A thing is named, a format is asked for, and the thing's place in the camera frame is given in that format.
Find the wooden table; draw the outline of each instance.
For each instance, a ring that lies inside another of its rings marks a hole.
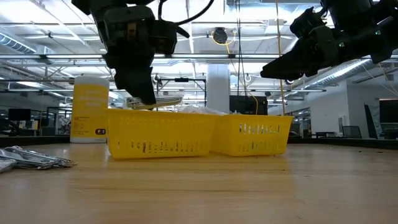
[[[31,149],[71,169],[0,174],[0,223],[397,223],[398,152],[289,145],[276,157],[114,161],[104,144]]]

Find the yellow label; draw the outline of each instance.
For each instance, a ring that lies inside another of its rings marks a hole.
[[[73,94],[71,137],[105,138],[109,90],[104,86],[77,84]]]

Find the yellow basket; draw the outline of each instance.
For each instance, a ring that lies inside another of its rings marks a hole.
[[[230,156],[283,154],[292,120],[290,116],[220,116],[212,151]]]
[[[115,159],[206,156],[217,115],[108,109]]]

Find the white container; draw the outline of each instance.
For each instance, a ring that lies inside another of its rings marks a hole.
[[[109,81],[96,77],[77,77],[73,90],[72,143],[105,143]]]

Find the white pillar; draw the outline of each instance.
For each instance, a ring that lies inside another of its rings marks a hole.
[[[227,64],[207,68],[207,107],[229,113],[230,72]]]

